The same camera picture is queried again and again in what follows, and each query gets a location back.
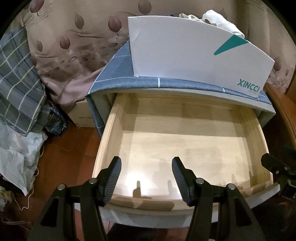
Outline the grey nightstand cabinet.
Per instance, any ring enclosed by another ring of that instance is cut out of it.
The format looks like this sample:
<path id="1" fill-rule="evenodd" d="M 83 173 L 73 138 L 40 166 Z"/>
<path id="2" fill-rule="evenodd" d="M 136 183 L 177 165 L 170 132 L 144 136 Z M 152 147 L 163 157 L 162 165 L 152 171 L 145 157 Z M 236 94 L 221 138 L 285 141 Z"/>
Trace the grey nightstand cabinet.
<path id="1" fill-rule="evenodd" d="M 132 89 L 107 89 L 99 90 L 86 95 L 92 118 L 99 136 L 103 135 L 108 117 L 115 99 L 120 94 L 135 97 L 167 97 L 172 102 L 201 102 L 211 105 L 248 107 L 253 109 L 259 124 L 264 127 L 276 114 L 273 105 L 261 100 L 221 93 L 209 90 L 175 89 L 175 88 L 132 88 Z"/>

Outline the wooden bed frame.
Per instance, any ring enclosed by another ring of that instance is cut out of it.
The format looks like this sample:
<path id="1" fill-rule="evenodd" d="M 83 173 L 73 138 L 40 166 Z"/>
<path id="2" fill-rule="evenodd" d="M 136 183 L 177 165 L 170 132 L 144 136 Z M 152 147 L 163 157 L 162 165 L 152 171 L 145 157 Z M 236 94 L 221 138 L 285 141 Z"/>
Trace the wooden bed frame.
<path id="1" fill-rule="evenodd" d="M 264 89 L 280 113 L 287 129 L 289 139 L 295 149 L 295 103 L 270 83 L 266 83 Z"/>

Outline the blue checked cloth cover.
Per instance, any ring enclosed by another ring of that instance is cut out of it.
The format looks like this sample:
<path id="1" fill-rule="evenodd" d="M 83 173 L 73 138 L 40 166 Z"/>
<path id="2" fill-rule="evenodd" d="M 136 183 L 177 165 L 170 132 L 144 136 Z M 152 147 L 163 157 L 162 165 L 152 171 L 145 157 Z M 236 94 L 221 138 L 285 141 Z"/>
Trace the blue checked cloth cover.
<path id="1" fill-rule="evenodd" d="M 169 78 L 134 77 L 130 44 L 126 42 L 99 73 L 86 95 L 99 136 L 103 135 L 108 116 L 115 101 L 115 94 L 125 91 L 133 93 L 146 90 L 192 93 L 248 106 L 255 111 L 261 126 L 265 126 L 275 115 L 273 105 L 264 91 L 260 91 L 258 97 L 251 97 L 227 88 L 200 82 Z"/>

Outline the wooden drawer grey front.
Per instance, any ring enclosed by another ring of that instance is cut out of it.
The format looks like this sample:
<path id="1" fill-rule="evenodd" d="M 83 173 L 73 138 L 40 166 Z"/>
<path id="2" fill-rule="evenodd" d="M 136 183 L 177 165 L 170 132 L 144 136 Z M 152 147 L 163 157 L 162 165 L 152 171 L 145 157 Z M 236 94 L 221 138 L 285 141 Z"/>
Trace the wooden drawer grey front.
<path id="1" fill-rule="evenodd" d="M 174 157 L 212 185 L 235 184 L 250 207 L 258 206 L 280 189 L 261 165 L 267 152 L 251 108 L 120 94 L 93 169 L 97 176 L 114 156 L 121 158 L 118 182 L 112 199 L 100 208 L 101 216 L 131 226 L 189 226 L 193 209 L 177 187 Z"/>

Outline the cream cloth in box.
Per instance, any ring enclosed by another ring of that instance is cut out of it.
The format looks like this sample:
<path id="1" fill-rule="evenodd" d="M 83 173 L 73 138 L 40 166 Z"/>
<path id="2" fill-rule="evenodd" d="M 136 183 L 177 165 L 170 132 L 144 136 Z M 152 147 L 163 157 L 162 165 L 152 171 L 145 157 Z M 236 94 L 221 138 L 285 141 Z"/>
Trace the cream cloth in box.
<path id="1" fill-rule="evenodd" d="M 195 15 L 186 15 L 184 13 L 180 13 L 179 18 L 193 20 L 193 21 L 197 21 L 197 22 L 200 22 L 200 23 L 207 23 L 205 20 L 202 20 L 202 19 L 198 18 Z"/>

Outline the white crumpled plastic bag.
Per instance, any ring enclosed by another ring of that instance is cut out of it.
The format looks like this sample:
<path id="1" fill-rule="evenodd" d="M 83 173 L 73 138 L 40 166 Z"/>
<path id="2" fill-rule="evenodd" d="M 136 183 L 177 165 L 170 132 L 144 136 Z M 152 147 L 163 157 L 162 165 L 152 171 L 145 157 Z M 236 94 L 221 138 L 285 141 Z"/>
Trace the white crumpled plastic bag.
<path id="1" fill-rule="evenodd" d="M 23 136 L 1 121 L 1 175 L 26 196 L 34 186 L 40 150 L 45 132 Z"/>

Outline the white underwear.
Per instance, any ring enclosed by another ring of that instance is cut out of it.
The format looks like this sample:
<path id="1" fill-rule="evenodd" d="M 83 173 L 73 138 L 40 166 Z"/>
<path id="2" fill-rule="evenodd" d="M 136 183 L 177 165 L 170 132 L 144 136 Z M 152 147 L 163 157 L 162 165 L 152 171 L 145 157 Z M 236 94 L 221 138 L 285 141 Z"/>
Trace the white underwear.
<path id="1" fill-rule="evenodd" d="M 203 14 L 202 21 L 231 32 L 233 35 L 236 35 L 242 39 L 245 39 L 245 35 L 236 27 L 236 25 L 234 25 L 232 22 L 229 22 L 226 20 L 226 18 L 224 18 L 224 16 L 212 9 Z"/>

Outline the beige leaf pattern curtain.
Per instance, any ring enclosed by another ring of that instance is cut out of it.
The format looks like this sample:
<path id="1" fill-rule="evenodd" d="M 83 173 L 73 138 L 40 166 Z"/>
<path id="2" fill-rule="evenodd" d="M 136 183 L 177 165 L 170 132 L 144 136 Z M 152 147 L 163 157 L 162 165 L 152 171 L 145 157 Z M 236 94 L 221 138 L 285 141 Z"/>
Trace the beige leaf pattern curtain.
<path id="1" fill-rule="evenodd" d="M 69 112 L 127 41 L 129 16 L 184 13 L 201 17 L 210 9 L 274 59 L 268 81 L 286 92 L 295 71 L 295 43 L 262 1 L 31 1 L 10 28 L 25 28 L 41 80 L 53 102 Z"/>

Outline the grey plaid fabric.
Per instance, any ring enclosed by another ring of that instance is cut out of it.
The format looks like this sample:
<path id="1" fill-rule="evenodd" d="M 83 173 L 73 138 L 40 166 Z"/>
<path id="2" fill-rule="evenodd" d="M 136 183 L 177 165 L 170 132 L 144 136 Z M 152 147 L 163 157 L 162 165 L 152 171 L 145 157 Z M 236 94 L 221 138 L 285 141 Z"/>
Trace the grey plaid fabric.
<path id="1" fill-rule="evenodd" d="M 1 119 L 21 135 L 40 133 L 46 124 L 45 101 L 25 28 L 6 32 L 1 38 Z"/>

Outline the cardboard box on floor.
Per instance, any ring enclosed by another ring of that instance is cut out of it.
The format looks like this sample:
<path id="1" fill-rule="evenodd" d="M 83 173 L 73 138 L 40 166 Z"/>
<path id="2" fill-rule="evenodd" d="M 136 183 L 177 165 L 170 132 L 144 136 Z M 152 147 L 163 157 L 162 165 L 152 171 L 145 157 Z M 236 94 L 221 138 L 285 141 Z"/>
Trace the cardboard box on floor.
<path id="1" fill-rule="evenodd" d="M 91 110 L 85 100 L 76 102 L 73 109 L 68 113 L 75 126 L 80 128 L 95 128 Z"/>

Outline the white XINCCI shoe box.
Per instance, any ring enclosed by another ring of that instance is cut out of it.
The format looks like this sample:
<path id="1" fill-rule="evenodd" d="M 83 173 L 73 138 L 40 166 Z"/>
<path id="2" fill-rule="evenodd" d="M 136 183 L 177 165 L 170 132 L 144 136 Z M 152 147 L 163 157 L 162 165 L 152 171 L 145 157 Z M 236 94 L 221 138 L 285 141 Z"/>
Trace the white XINCCI shoe box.
<path id="1" fill-rule="evenodd" d="M 133 73 L 207 83 L 258 97 L 274 60 L 226 30 L 172 16 L 128 18 Z"/>

